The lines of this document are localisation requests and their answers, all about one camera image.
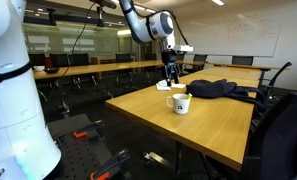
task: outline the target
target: black cloth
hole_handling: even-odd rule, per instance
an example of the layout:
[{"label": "black cloth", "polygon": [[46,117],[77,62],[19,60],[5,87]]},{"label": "black cloth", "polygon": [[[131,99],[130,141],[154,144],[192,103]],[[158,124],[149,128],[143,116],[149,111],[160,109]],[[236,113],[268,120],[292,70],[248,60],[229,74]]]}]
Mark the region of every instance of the black cloth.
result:
[{"label": "black cloth", "polygon": [[[248,92],[256,92],[257,97],[249,97]],[[227,82],[226,79],[221,79],[215,82],[207,80],[194,80],[187,85],[187,94],[190,93],[193,97],[214,99],[218,97],[228,97],[243,102],[252,103],[255,105],[256,111],[264,112],[265,95],[258,89],[246,86],[237,86],[235,82]]]}]

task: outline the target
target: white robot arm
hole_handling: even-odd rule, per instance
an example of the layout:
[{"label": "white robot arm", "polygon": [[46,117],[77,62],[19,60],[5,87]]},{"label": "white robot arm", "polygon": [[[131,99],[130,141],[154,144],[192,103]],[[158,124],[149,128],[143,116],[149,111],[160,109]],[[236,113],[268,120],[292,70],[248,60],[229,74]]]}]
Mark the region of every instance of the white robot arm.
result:
[{"label": "white robot arm", "polygon": [[174,65],[176,51],[193,51],[193,48],[189,45],[175,45],[171,14],[168,11],[160,11],[143,17],[136,12],[132,0],[119,0],[119,3],[128,21],[133,39],[137,43],[158,40],[164,63],[163,76],[167,85],[171,86],[171,75],[174,75],[175,83],[178,83],[179,70]]},{"label": "white robot arm", "polygon": [[0,179],[43,179],[61,153],[46,127],[21,29],[25,0],[0,0]]}]

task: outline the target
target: mug handle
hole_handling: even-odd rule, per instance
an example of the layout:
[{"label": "mug handle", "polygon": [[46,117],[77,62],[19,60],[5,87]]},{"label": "mug handle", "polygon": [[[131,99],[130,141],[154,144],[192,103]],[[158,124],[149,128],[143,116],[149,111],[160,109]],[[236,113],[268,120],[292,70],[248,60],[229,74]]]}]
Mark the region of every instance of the mug handle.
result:
[{"label": "mug handle", "polygon": [[169,104],[169,99],[172,99],[171,96],[167,96],[167,106],[170,107],[170,108],[173,108],[174,106],[170,105]]}]

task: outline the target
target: whiteboard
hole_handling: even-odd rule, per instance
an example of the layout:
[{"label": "whiteboard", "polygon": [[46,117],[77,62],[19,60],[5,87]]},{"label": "whiteboard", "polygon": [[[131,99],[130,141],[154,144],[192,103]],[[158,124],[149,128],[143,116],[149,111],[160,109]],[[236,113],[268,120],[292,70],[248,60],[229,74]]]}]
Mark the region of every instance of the whiteboard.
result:
[{"label": "whiteboard", "polygon": [[282,20],[280,9],[201,17],[184,34],[196,54],[273,56]]}]

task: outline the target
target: white mug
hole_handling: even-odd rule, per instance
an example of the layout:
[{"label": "white mug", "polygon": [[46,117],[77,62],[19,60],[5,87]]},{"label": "white mug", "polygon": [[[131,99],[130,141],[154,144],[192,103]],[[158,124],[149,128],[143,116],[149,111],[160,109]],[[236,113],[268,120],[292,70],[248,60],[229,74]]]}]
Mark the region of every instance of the white mug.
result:
[{"label": "white mug", "polygon": [[[169,104],[169,99],[173,100],[173,105]],[[187,98],[187,94],[174,94],[167,97],[167,106],[173,108],[173,111],[177,114],[186,114],[188,112],[190,97]]]}]

